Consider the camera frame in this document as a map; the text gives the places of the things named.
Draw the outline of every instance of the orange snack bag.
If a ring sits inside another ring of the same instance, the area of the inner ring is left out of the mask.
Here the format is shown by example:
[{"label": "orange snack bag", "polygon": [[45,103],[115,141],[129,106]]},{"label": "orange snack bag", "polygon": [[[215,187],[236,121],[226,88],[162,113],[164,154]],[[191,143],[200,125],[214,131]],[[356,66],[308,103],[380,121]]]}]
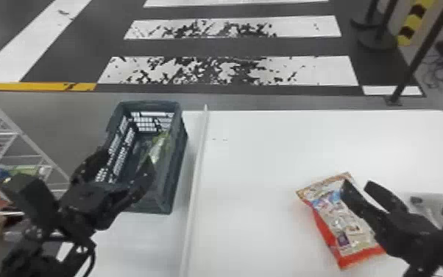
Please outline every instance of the orange snack bag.
[{"label": "orange snack bag", "polygon": [[318,229],[340,269],[384,253],[367,223],[341,201],[340,189],[346,179],[355,184],[346,172],[297,191],[299,198],[313,208]]}]

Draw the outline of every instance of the floor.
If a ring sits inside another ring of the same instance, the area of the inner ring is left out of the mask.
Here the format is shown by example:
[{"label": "floor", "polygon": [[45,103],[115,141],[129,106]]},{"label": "floor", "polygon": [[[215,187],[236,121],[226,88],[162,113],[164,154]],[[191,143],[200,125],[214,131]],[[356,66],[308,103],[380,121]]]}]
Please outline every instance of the floor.
[{"label": "floor", "polygon": [[[0,83],[92,83],[98,92],[390,94],[406,64],[398,50],[378,54],[358,45],[350,18],[367,2],[55,0],[0,43]],[[410,85],[406,94],[423,96],[415,80]]]}]

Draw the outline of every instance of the stanchion post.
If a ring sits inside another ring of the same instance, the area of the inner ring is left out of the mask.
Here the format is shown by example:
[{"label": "stanchion post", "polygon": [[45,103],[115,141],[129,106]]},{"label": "stanchion post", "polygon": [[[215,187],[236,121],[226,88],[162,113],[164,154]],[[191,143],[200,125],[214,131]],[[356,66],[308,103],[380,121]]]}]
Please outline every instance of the stanchion post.
[{"label": "stanchion post", "polygon": [[397,3],[398,0],[390,0],[378,29],[371,29],[359,34],[359,43],[362,46],[373,51],[390,51],[397,47],[397,38],[388,31],[388,23]]},{"label": "stanchion post", "polygon": [[429,49],[432,47],[434,41],[438,37],[438,34],[441,32],[443,28],[443,10],[439,14],[438,18],[434,22],[433,27],[431,28],[431,31],[429,32],[428,36],[424,41],[422,42],[422,45],[420,46],[419,50],[417,51],[416,55],[414,56],[414,59],[412,60],[411,65],[408,67],[408,70],[400,84],[395,89],[394,93],[385,98],[387,105],[401,105],[400,103],[400,97],[402,96],[402,92],[407,86],[408,82],[411,80],[412,76],[414,75],[414,72],[417,70],[419,65],[421,64],[422,60],[424,60],[424,57],[428,53]]},{"label": "stanchion post", "polygon": [[385,35],[386,30],[388,29],[388,23],[390,22],[391,16],[395,11],[395,7],[397,6],[398,0],[390,0],[388,3],[388,7],[386,7],[385,15],[383,16],[383,21],[381,21],[381,25],[378,27],[376,31],[376,40],[380,40]]},{"label": "stanchion post", "polygon": [[350,19],[352,26],[359,29],[375,28],[381,23],[381,16],[378,13],[378,3],[380,0],[371,0],[366,13],[363,11]]}]

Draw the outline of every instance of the crosswalk stripe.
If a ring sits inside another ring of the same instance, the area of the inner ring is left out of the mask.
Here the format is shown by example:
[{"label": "crosswalk stripe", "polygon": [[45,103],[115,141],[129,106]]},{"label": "crosswalk stripe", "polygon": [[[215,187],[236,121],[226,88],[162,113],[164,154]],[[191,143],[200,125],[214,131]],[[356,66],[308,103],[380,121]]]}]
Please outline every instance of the crosswalk stripe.
[{"label": "crosswalk stripe", "polygon": [[287,4],[328,0],[147,0],[144,7],[219,6],[237,4]]},{"label": "crosswalk stripe", "polygon": [[112,57],[98,83],[358,85],[348,56]]},{"label": "crosswalk stripe", "polygon": [[20,81],[90,1],[53,1],[0,50],[0,83]]},{"label": "crosswalk stripe", "polygon": [[[366,95],[392,95],[396,88],[395,85],[365,85],[362,87]],[[418,86],[407,86],[402,95],[422,96],[422,92]]]},{"label": "crosswalk stripe", "polygon": [[333,15],[137,20],[124,39],[340,37]]}]

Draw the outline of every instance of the plastic basket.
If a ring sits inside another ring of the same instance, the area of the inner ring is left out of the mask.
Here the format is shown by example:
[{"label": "plastic basket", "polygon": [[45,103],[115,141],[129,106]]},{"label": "plastic basket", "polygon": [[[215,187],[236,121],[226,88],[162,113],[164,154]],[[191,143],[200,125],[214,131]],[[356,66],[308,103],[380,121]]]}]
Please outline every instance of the plastic basket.
[{"label": "plastic basket", "polygon": [[129,185],[149,155],[155,168],[155,181],[146,195],[127,210],[170,214],[187,139],[178,103],[121,102],[110,118],[103,144],[110,160],[95,181]]}]

